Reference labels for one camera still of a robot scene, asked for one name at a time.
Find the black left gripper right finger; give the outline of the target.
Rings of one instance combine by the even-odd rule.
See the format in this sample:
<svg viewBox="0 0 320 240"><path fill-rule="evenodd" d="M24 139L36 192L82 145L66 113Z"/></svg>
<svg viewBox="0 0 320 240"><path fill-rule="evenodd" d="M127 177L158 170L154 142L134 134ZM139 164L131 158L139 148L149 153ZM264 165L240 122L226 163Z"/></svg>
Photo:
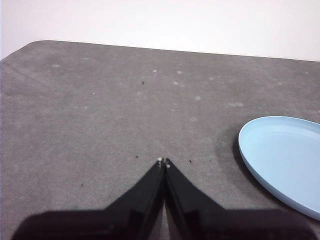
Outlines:
<svg viewBox="0 0 320 240"><path fill-rule="evenodd" d="M314 240L305 220L280 209L225 209L165 159L165 203L183 240Z"/></svg>

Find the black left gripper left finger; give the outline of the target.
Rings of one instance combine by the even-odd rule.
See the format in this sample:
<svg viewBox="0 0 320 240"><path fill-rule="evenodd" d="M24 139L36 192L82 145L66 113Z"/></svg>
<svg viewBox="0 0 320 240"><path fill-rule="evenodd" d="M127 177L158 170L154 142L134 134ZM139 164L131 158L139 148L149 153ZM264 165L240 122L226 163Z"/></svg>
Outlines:
<svg viewBox="0 0 320 240"><path fill-rule="evenodd" d="M146 240L164 202L165 163L158 159L104 209L46 211L27 217L14 240Z"/></svg>

